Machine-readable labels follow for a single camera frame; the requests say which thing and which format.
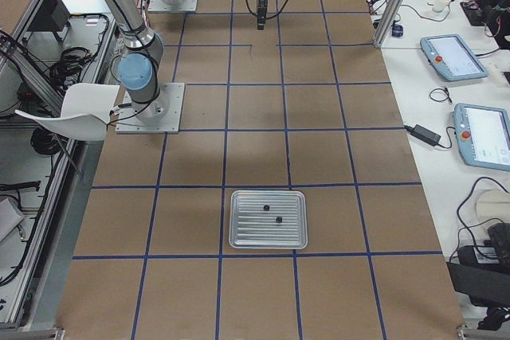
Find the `ribbed silver metal tray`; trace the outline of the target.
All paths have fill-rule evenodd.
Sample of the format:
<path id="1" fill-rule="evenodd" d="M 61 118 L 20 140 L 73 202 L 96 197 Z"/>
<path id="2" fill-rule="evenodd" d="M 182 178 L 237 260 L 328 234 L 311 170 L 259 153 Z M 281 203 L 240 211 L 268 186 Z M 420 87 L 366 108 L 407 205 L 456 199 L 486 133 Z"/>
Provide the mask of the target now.
<path id="1" fill-rule="evenodd" d="M 283 222 L 275 222 L 283 217 Z M 306 199 L 293 190 L 236 190 L 230 199 L 229 244 L 233 248 L 291 249 L 308 246 Z"/>

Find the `white cup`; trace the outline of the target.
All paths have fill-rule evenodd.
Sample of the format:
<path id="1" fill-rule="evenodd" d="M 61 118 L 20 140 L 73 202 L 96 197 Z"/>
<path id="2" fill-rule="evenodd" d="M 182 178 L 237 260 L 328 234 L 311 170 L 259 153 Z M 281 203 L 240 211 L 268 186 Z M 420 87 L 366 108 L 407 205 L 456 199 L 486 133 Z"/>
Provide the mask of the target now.
<path id="1" fill-rule="evenodd" d="M 441 13 L 446 9 L 450 0 L 434 0 L 432 5 L 432 11 L 436 14 Z"/>

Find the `upper blue teach pendant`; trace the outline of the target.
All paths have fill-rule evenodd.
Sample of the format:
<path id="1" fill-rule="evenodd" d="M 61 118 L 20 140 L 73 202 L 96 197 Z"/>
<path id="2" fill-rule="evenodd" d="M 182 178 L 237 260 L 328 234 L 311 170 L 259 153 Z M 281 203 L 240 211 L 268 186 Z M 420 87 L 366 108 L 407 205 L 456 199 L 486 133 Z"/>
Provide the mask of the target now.
<path id="1" fill-rule="evenodd" d="M 422 37 L 427 61 L 444 80 L 453 82 L 488 77 L 488 71 L 458 34 Z"/>

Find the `blue teach pendant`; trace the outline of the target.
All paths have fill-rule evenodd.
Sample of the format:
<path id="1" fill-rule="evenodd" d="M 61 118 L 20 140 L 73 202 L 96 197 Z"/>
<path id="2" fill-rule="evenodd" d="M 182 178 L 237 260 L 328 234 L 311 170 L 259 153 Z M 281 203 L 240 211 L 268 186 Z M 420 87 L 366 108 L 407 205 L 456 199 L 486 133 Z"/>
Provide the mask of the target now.
<path id="1" fill-rule="evenodd" d="M 422 37 L 427 61 L 444 80 L 453 82 L 488 77 L 488 71 L 458 34 Z"/>
<path id="2" fill-rule="evenodd" d="M 453 122 L 466 165 L 509 171 L 509 117 L 503 108 L 456 104 Z"/>

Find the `white plastic chair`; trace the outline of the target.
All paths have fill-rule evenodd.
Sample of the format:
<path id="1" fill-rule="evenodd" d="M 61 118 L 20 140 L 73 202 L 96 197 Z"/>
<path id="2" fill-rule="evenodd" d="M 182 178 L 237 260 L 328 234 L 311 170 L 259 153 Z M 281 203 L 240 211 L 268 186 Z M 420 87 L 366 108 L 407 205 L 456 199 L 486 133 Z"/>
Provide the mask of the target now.
<path id="1" fill-rule="evenodd" d="M 16 110 L 21 117 L 31 119 L 41 126 L 66 138 L 80 141 L 104 141 L 109 112 L 114 106 L 120 86 L 113 84 L 78 83 L 65 93 L 61 116 L 40 117 Z"/>

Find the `black power adapter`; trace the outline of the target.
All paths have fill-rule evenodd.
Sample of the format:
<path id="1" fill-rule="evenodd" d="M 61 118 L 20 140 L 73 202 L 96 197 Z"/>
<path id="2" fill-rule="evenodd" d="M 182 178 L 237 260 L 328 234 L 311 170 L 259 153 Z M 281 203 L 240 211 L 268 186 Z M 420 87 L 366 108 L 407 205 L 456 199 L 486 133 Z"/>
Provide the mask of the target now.
<path id="1" fill-rule="evenodd" d="M 439 144 L 441 136 L 419 124 L 416 124 L 411 132 L 412 136 L 435 147 Z"/>

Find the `lower blue teach pendant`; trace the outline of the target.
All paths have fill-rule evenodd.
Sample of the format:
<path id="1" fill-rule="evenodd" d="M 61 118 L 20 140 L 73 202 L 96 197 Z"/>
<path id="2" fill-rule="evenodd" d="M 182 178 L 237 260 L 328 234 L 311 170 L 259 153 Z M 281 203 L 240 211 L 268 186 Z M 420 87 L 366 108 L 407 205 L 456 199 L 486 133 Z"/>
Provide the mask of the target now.
<path id="1" fill-rule="evenodd" d="M 466 165 L 509 171 L 509 117 L 503 108 L 456 104 L 453 122 Z"/>

